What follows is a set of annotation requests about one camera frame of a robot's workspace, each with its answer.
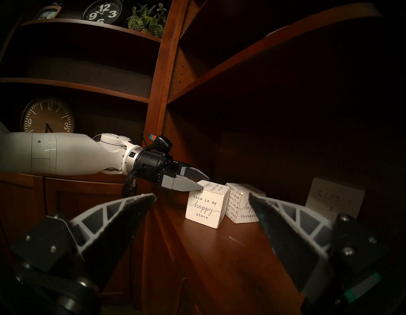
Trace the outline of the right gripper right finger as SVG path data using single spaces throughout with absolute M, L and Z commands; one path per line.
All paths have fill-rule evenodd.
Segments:
M 330 221 L 305 206 L 252 193 L 249 203 L 299 293 L 322 297 L 336 286 L 347 295 L 369 278 L 380 281 L 378 265 L 389 246 L 353 216 L 338 213 Z

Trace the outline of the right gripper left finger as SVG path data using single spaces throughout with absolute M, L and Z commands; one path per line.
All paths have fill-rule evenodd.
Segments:
M 155 203 L 141 194 L 96 205 L 70 221 L 46 216 L 11 251 L 31 269 L 53 277 L 85 277 L 103 290 Z

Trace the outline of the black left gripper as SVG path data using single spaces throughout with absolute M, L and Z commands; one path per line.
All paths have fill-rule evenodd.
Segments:
M 190 165 L 180 166 L 169 154 L 172 146 L 165 136 L 156 136 L 153 143 L 146 146 L 135 159 L 134 177 L 167 190 L 202 191 L 204 187 L 191 179 L 209 181 L 209 177 Z

